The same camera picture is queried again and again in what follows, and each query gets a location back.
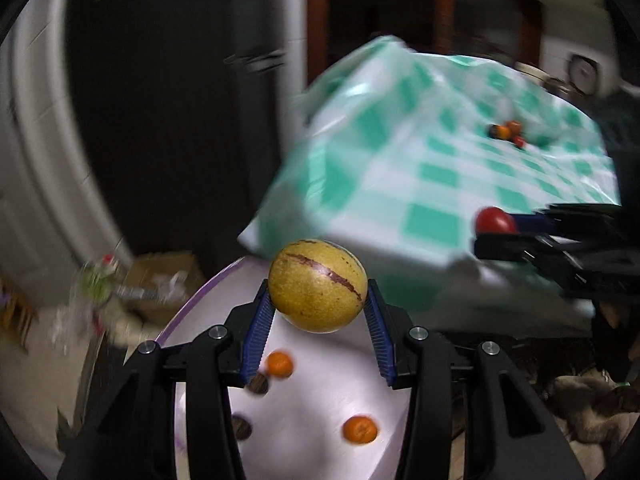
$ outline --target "white door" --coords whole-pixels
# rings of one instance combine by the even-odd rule
[[[0,273],[36,307],[68,300],[76,264],[32,179],[12,113],[10,36],[0,45]]]

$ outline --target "orange fruit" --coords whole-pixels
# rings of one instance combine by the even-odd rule
[[[502,124],[496,124],[495,126],[495,135],[498,139],[501,140],[510,140],[513,137],[511,130]]]
[[[356,415],[342,425],[342,435],[354,444],[368,444],[378,436],[378,427],[368,416]]]
[[[286,379],[293,373],[293,360],[285,352],[271,352],[267,356],[267,373],[279,379]]]
[[[507,121],[504,125],[510,130],[512,136],[519,136],[522,134],[522,124],[518,121]]]

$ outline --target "pepino melon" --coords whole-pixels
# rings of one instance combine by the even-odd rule
[[[308,332],[334,332],[360,313],[367,274],[346,249],[322,240],[300,240],[280,251],[269,270],[276,309]]]

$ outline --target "green and white tablecloth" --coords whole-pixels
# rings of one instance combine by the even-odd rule
[[[553,316],[571,310],[559,323],[576,326],[552,284],[480,264],[470,248],[485,206],[527,213],[617,202],[612,162],[581,111],[497,62],[418,54],[389,37],[331,67],[301,108],[306,140],[242,233],[248,248],[271,258],[299,238],[340,243],[387,301],[419,312],[437,306],[430,316],[444,313],[440,328],[465,324],[448,326],[460,304],[512,312],[540,301],[558,309]],[[489,124],[507,120],[523,124],[526,150],[487,137]],[[472,325],[462,328],[479,330]]]

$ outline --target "cardboard box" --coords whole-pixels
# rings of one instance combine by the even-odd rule
[[[124,285],[155,288],[153,277],[156,274],[173,276],[179,270],[187,273],[184,286],[190,298],[205,283],[204,276],[196,257],[191,253],[144,254],[133,262],[124,280]],[[178,303],[160,303],[155,300],[127,301],[127,308],[136,312],[142,319],[154,325],[164,327],[180,310],[185,301]]]

